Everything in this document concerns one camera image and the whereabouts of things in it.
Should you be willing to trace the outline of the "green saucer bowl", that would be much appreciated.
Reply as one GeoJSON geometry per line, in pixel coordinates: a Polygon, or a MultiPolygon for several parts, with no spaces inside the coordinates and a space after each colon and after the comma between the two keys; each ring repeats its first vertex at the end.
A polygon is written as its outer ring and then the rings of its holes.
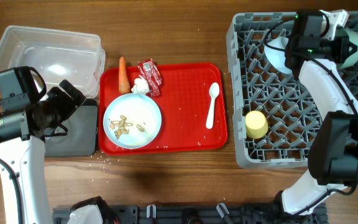
{"type": "Polygon", "coordinates": [[[358,61],[358,33],[342,28],[336,32],[337,68],[347,68],[353,66],[358,61]]]}

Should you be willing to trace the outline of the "light blue bowl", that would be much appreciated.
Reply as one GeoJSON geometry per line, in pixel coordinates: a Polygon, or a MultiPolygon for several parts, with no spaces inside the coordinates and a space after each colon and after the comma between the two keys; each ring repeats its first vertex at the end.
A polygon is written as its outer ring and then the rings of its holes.
{"type": "Polygon", "coordinates": [[[292,71],[285,66],[285,53],[283,52],[287,43],[287,37],[277,37],[276,39],[270,41],[268,44],[271,47],[281,49],[281,51],[272,49],[270,47],[264,47],[264,52],[267,60],[276,70],[289,75],[292,73],[292,71]]]}

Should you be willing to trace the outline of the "orange carrot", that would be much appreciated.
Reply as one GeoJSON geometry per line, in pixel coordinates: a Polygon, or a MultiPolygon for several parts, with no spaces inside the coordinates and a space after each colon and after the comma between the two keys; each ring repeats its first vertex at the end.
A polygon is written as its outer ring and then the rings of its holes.
{"type": "Polygon", "coordinates": [[[129,93],[131,90],[126,73],[126,61],[124,57],[119,59],[119,92],[120,94],[129,93]]]}

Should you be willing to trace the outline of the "large white plate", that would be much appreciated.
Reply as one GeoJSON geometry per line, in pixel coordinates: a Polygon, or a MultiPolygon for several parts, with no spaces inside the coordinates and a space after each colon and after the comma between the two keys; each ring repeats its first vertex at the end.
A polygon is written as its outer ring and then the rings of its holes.
{"type": "Polygon", "coordinates": [[[102,125],[109,142],[123,149],[138,149],[157,137],[162,127],[162,114],[156,102],[148,96],[128,93],[117,97],[108,105],[103,114],[102,125]],[[108,119],[119,119],[120,115],[126,116],[129,122],[144,125],[146,132],[131,129],[128,135],[116,139],[108,126],[108,119]]]}

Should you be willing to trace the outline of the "white tissue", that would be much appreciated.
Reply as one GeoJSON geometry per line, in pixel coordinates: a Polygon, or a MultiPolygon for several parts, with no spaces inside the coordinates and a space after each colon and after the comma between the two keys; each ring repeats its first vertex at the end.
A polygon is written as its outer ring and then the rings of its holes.
{"type": "Polygon", "coordinates": [[[146,95],[150,92],[148,81],[142,77],[136,78],[134,80],[134,86],[131,88],[131,91],[135,94],[146,95]]]}

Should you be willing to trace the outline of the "yellow cup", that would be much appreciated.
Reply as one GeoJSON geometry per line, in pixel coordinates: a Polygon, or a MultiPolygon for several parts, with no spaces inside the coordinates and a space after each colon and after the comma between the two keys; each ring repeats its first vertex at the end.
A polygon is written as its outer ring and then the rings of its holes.
{"type": "Polygon", "coordinates": [[[260,111],[250,111],[245,116],[247,137],[260,139],[264,137],[269,129],[265,115],[260,111]]]}

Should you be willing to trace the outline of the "red snack wrapper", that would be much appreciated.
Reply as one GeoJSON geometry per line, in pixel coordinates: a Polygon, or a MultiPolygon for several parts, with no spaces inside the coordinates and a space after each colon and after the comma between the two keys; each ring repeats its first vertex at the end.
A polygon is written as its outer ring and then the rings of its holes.
{"type": "Polygon", "coordinates": [[[140,75],[149,84],[150,95],[160,96],[160,86],[162,85],[162,76],[152,58],[139,62],[137,65],[140,75]]]}

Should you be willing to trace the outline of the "white plastic spoon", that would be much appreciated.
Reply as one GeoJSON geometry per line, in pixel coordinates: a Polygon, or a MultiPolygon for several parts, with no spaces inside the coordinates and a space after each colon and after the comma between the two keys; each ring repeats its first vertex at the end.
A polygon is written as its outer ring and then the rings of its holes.
{"type": "Polygon", "coordinates": [[[219,93],[220,93],[219,84],[217,82],[212,83],[209,88],[209,95],[210,95],[211,101],[210,101],[208,115],[207,115],[207,119],[206,119],[206,128],[207,129],[213,128],[215,101],[216,101],[216,98],[219,96],[219,93]]]}

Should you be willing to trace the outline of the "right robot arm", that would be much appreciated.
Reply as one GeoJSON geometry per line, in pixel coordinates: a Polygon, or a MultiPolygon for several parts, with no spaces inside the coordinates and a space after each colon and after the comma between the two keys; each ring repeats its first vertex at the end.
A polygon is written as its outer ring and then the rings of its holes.
{"type": "Polygon", "coordinates": [[[339,69],[358,61],[358,33],[345,10],[300,10],[283,47],[285,66],[312,96],[322,124],[308,153],[307,171],[277,195],[281,216],[309,215],[332,194],[358,186],[358,101],[339,69]]]}

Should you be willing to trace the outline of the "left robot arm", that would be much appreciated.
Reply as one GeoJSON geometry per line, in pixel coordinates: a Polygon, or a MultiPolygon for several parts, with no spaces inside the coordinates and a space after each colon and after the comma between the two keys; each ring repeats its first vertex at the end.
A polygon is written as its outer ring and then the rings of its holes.
{"type": "Polygon", "coordinates": [[[52,223],[45,183],[46,129],[85,101],[68,80],[37,89],[33,67],[0,71],[0,176],[7,223],[52,223]]]}

